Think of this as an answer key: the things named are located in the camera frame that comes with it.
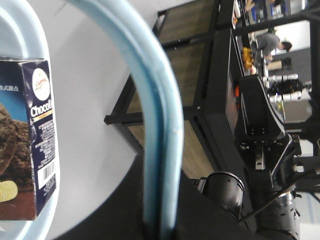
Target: chocolate cookie box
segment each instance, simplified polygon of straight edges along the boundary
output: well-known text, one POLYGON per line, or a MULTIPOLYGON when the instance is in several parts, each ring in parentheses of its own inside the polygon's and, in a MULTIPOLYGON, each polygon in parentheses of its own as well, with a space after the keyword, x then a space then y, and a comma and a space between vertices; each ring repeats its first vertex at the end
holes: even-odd
POLYGON ((0 220, 35 220, 56 189, 45 60, 0 60, 0 220))

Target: curved metal tube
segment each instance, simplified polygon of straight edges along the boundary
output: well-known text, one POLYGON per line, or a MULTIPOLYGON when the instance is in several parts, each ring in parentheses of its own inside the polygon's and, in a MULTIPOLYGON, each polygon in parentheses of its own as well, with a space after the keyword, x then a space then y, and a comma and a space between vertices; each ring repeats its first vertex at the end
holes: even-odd
POLYGON ((118 46, 135 81, 145 124, 143 221, 150 238, 169 239, 176 223, 183 113, 176 79, 150 28, 125 0, 68 0, 118 46))

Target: orange object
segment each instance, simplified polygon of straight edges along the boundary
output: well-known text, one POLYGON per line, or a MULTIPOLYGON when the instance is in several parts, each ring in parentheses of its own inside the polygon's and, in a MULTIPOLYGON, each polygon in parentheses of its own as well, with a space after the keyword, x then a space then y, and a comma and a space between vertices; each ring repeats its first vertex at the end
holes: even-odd
POLYGON ((234 88, 234 95, 238 98, 239 97, 239 85, 235 86, 234 88))

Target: black metal frame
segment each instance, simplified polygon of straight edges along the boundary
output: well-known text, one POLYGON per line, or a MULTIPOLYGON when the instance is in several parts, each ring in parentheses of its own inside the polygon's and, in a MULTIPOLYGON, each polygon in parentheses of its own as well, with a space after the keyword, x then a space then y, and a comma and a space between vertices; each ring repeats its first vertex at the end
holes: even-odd
MULTIPOLYGON (((159 16, 165 15, 165 17, 160 28, 154 28, 157 35, 161 32, 170 9, 158 13, 159 16)), ((169 50, 198 43, 205 44, 206 50, 202 56, 193 105, 183 107, 184 119, 189 120, 213 168, 235 173, 247 186, 243 160, 234 145, 233 127, 230 126, 227 111, 228 101, 234 101, 231 95, 228 96, 228 91, 233 90, 233 86, 244 75, 235 36, 301 20, 310 20, 311 39, 315 39, 311 41, 312 100, 316 106, 320 106, 320 61, 318 60, 318 56, 320 56, 320 25, 317 24, 319 17, 314 15, 314 13, 320 12, 320 1, 316 1, 300 13, 236 29, 233 29, 231 23, 232 12, 232 0, 222 2, 215 0, 210 31, 207 34, 177 39, 166 42, 162 46, 165 50, 169 50)), ((107 115, 104 121, 107 125, 116 124, 134 148, 141 153, 143 151, 142 146, 128 129, 129 126, 143 124, 143 114, 141 112, 127 113, 135 91, 130 76, 111 115, 107 115)), ((299 190, 306 191, 308 189, 300 185, 299 190)), ((250 212, 252 210, 247 194, 244 196, 243 205, 244 214, 246 211, 250 212)), ((255 227, 254 222, 251 222, 251 224, 249 222, 249 227, 253 229, 255 227)))

